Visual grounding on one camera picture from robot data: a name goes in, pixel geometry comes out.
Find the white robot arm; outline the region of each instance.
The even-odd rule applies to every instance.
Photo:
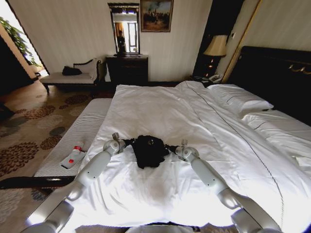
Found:
[[[191,164],[192,169],[202,182],[217,195],[221,203],[229,209],[238,210],[231,216],[232,222],[240,233],[280,233],[277,223],[252,199],[234,192],[206,161],[199,158],[199,152],[192,147],[186,147],[187,141],[177,147],[175,154]]]
[[[112,137],[114,140],[104,144],[103,151],[87,163],[73,182],[52,192],[28,217],[27,224],[31,226],[22,233],[57,233],[62,230],[73,212],[73,207],[66,200],[73,201],[81,197],[110,162],[111,156],[128,145],[129,140],[119,140],[118,133],[114,133]]]
[[[122,152],[131,140],[119,140],[119,134],[114,133],[113,139],[105,143],[103,151],[95,155],[79,172],[73,182],[56,189],[27,219],[31,225],[22,233],[57,233],[70,219],[73,207],[67,200],[77,200],[83,192],[98,178],[113,154]],[[213,167],[199,158],[195,148],[182,146],[167,146],[166,148],[178,157],[191,164],[202,182],[214,192],[223,205],[230,209],[238,209],[232,216],[232,222],[241,233],[280,233],[275,221],[252,199],[242,196],[226,184],[225,180]]]

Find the framed painting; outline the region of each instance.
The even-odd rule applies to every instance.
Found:
[[[142,32],[171,31],[173,0],[140,0]]]

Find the red bottle cap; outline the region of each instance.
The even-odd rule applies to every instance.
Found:
[[[80,146],[75,146],[74,149],[82,151],[82,148]]]

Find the bed bench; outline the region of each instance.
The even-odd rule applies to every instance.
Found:
[[[83,150],[88,150],[105,119],[111,100],[92,100],[45,158],[33,177],[5,179],[0,181],[0,189],[61,187],[73,181],[82,160],[71,169],[65,169],[59,163],[71,153],[78,141],[83,141]]]
[[[61,72],[52,73],[39,79],[50,94],[49,85],[54,86],[91,86],[96,87],[106,75],[106,64],[100,58],[94,58],[85,63],[74,63],[74,68],[82,74],[65,76]]]

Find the wooden dresser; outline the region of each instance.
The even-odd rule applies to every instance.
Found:
[[[129,84],[144,86],[147,84],[148,56],[107,56],[106,61],[113,85]]]

